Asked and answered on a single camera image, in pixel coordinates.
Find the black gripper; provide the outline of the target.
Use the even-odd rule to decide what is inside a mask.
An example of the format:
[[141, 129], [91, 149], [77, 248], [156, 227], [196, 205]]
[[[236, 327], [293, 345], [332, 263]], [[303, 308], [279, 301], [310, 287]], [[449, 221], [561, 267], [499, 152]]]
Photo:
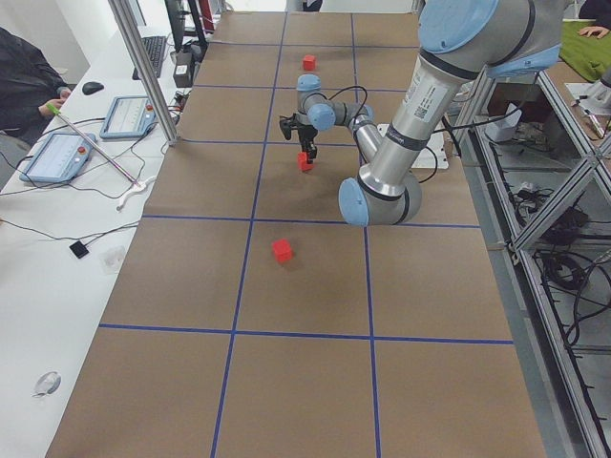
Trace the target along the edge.
[[311, 125], [300, 124], [297, 127], [298, 138], [303, 149], [305, 149], [306, 162], [313, 163], [317, 157], [318, 149], [314, 139], [317, 130]]

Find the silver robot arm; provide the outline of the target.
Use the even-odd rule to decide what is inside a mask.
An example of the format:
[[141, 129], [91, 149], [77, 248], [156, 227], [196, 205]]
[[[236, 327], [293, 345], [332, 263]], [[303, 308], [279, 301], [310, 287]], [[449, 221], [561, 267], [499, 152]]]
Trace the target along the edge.
[[347, 127], [364, 158], [339, 188], [345, 222], [392, 225], [411, 219], [421, 188], [411, 167], [459, 89], [490, 78], [536, 73], [558, 60], [563, 1], [428, 1], [419, 15], [420, 49], [411, 84], [384, 133], [368, 106], [332, 101], [314, 74], [297, 82], [298, 126]]

